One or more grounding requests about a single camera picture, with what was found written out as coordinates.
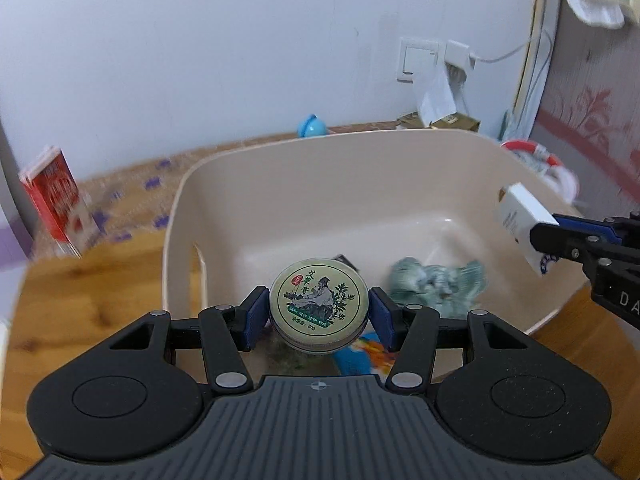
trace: red box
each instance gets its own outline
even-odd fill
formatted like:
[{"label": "red box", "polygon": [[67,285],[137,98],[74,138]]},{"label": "red box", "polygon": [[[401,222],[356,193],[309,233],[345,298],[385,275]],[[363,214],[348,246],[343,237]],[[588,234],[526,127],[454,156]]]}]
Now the red box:
[{"label": "red box", "polygon": [[98,226],[60,148],[46,148],[34,164],[20,172],[20,181],[64,253],[79,256],[92,245]]}]

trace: circular pad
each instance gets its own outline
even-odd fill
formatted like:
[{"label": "circular pad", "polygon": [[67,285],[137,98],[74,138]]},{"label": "circular pad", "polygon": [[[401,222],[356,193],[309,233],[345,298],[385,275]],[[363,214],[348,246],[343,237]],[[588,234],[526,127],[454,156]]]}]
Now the circular pad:
[{"label": "circular pad", "polygon": [[551,415],[564,405],[560,386],[530,375],[507,377],[495,383],[491,398],[504,412],[529,418]]},{"label": "circular pad", "polygon": [[601,384],[546,349],[491,349],[442,381],[436,408],[469,447],[550,463],[593,452],[610,418]]},{"label": "circular pad", "polygon": [[73,404],[85,415],[109,418],[138,409],[146,400],[146,387],[130,377],[107,376],[78,386]]}]

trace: beige plastic basin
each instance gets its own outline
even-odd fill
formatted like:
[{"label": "beige plastic basin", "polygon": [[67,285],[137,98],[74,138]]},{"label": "beige plastic basin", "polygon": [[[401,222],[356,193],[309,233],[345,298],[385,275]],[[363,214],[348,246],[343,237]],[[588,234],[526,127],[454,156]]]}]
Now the beige plastic basin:
[{"label": "beige plastic basin", "polygon": [[[164,308],[190,317],[193,246],[204,268],[203,308],[239,304],[306,258],[344,254],[369,288],[384,288],[404,256],[445,266],[477,258],[489,282],[482,307],[531,333],[585,277],[567,261],[543,278],[528,266],[495,219],[498,190],[515,182],[549,211],[576,214],[511,153],[457,130],[332,135],[214,155],[188,172],[174,202]],[[178,364],[199,375],[194,363]],[[438,351],[434,376],[458,366],[459,351]]]}]

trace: tin lid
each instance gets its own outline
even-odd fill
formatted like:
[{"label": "tin lid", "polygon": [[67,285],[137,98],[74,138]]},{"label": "tin lid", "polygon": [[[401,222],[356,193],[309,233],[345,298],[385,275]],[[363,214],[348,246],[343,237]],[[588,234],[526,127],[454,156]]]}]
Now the tin lid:
[{"label": "tin lid", "polygon": [[364,329],[367,286],[351,267],[313,258],[283,270],[270,293],[271,322],[293,348],[312,354],[347,346]]}]

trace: power plug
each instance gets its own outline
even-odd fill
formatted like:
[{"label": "power plug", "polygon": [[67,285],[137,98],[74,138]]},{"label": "power plug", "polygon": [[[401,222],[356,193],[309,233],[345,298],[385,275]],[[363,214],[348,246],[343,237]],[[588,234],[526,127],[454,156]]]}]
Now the power plug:
[{"label": "power plug", "polygon": [[454,40],[447,41],[444,61],[447,64],[458,67],[465,73],[471,72],[476,65],[475,60],[471,57],[469,46]]}]

